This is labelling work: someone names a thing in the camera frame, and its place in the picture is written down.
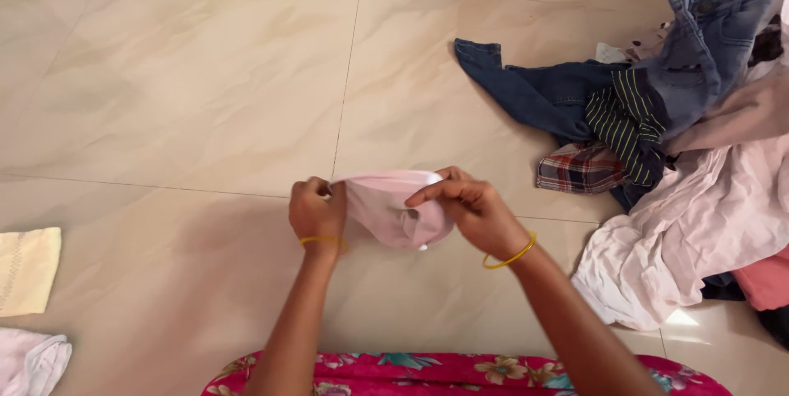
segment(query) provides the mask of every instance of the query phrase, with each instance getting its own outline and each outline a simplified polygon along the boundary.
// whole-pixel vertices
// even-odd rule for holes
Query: navy striped fabric
[[[646,69],[613,71],[613,88],[592,94],[586,121],[619,157],[630,181],[655,187],[663,178],[665,154],[660,135],[671,126],[660,94],[646,79]]]

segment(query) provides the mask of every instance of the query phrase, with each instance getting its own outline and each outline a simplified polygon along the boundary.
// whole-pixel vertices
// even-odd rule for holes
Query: yellow towel
[[[60,259],[60,229],[0,233],[0,317],[43,313]]]

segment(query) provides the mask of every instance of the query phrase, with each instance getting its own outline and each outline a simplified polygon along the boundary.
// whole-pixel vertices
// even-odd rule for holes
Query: person's left hand
[[[329,183],[320,177],[293,184],[288,220],[299,240],[305,237],[342,239],[347,214],[346,185],[340,182],[332,190],[329,191]]]

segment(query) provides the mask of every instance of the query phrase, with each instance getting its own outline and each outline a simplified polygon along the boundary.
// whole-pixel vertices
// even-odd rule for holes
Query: pink floral dress
[[[201,396],[237,396],[261,352],[228,364]],[[666,393],[731,396],[715,380],[662,357],[636,356]],[[313,396],[574,396],[558,361],[543,357],[456,353],[321,353],[315,363]]]

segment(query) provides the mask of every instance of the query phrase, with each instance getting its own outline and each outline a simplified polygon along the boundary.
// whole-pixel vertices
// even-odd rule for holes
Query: jeans button
[[[701,14],[706,14],[715,7],[715,4],[712,0],[702,0],[696,6],[696,11],[700,12]]]

